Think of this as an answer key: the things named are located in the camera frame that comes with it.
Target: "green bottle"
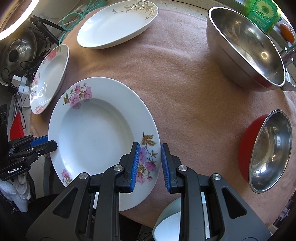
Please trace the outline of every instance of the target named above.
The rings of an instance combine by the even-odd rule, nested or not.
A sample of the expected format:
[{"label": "green bottle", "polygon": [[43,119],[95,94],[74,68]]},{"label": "green bottle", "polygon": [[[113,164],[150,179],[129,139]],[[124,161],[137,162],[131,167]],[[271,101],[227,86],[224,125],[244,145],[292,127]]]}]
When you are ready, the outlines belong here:
[{"label": "green bottle", "polygon": [[242,14],[268,34],[278,22],[282,12],[272,0],[244,0]]}]

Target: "red bowl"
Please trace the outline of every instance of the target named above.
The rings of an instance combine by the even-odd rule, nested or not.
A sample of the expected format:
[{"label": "red bowl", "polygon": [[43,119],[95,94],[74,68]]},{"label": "red bowl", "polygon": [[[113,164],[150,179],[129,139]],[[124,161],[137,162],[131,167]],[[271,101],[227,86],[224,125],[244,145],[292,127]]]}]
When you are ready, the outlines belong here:
[{"label": "red bowl", "polygon": [[[264,136],[267,129],[271,132],[273,131],[274,136],[272,136],[272,133]],[[260,141],[262,141],[262,133],[263,137],[269,137],[264,140],[265,149],[264,145],[260,143]],[[281,142],[277,142],[276,138],[281,138]],[[283,111],[275,110],[270,114],[262,115],[249,125],[239,146],[238,160],[240,172],[244,180],[249,183],[252,191],[262,193],[276,184],[287,166],[291,154],[291,147],[291,124]]]}]

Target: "tablecloth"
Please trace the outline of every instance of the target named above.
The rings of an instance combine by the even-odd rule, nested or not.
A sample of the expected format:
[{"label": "tablecloth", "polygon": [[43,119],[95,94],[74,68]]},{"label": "tablecloth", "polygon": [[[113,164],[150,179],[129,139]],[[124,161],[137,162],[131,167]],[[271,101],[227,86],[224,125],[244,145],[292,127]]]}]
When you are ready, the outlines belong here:
[{"label": "tablecloth", "polygon": [[[63,41],[70,48],[64,83],[41,115],[31,114],[35,136],[48,133],[55,104],[74,83],[95,76],[116,79],[144,101],[158,128],[161,143],[197,173],[220,173],[267,225],[281,213],[296,186],[296,141],[279,182],[255,194],[238,167],[242,135],[257,117],[281,109],[296,133],[296,96],[281,89],[251,92],[237,86],[213,61],[206,40],[206,21],[188,14],[160,9],[154,23],[142,34],[103,50],[78,45],[77,34],[90,13]],[[153,227],[163,209],[179,195],[170,195],[163,173],[150,195],[138,206],[122,212]]]}]

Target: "white glove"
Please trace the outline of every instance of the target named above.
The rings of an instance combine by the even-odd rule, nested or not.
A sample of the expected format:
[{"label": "white glove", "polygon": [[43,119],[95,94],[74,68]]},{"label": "white glove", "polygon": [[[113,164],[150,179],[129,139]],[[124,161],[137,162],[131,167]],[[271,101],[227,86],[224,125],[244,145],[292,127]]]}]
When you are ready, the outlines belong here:
[{"label": "white glove", "polygon": [[14,202],[21,212],[26,213],[28,211],[31,192],[26,173],[15,177],[14,182],[0,180],[0,191],[9,201]]}]

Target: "bottle label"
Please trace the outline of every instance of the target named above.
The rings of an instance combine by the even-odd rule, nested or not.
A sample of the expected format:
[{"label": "bottle label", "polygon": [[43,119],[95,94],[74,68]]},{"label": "bottle label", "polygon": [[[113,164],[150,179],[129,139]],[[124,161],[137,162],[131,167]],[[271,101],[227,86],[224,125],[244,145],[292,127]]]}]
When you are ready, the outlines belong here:
[{"label": "bottle label", "polygon": [[248,19],[254,22],[263,31],[272,25],[277,13],[277,6],[268,0],[258,0],[254,3]]}]

